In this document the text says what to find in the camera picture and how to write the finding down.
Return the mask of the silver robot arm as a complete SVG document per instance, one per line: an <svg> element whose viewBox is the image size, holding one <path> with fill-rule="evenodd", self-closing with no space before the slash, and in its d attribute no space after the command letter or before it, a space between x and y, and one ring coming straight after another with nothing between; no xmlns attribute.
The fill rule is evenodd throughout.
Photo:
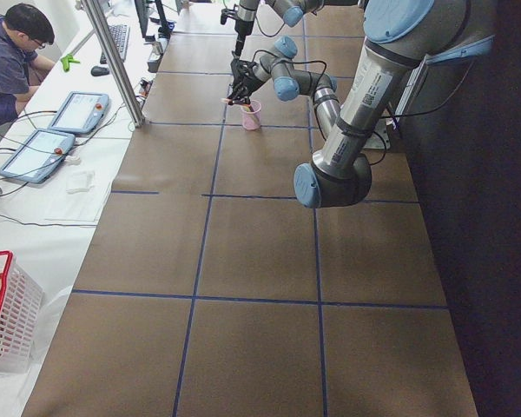
<svg viewBox="0 0 521 417"><path fill-rule="evenodd" d="M256 15L261 2L258 0L241 0L232 8L221 10L221 24L228 19L234 20L234 30L237 34L233 58L240 58L248 36L253 32ZM277 0L266 1L266 4L281 18L287 26L293 27L309 12L320 10L323 1Z"/></svg>
<svg viewBox="0 0 521 417"><path fill-rule="evenodd" d="M259 58L241 59L252 33L259 4L241 1L221 11L237 33L232 53L234 76L229 104L248 105L250 96L267 81L281 101L309 96L326 138L309 163L293 178L297 200L311 209L351 206L371 187L370 164L361 150L405 73L421 62L466 61L491 49L495 1L358 1L364 11L364 43L352 88L344 102L335 95L336 82L325 72L299 70L297 47L283 36Z"/></svg>

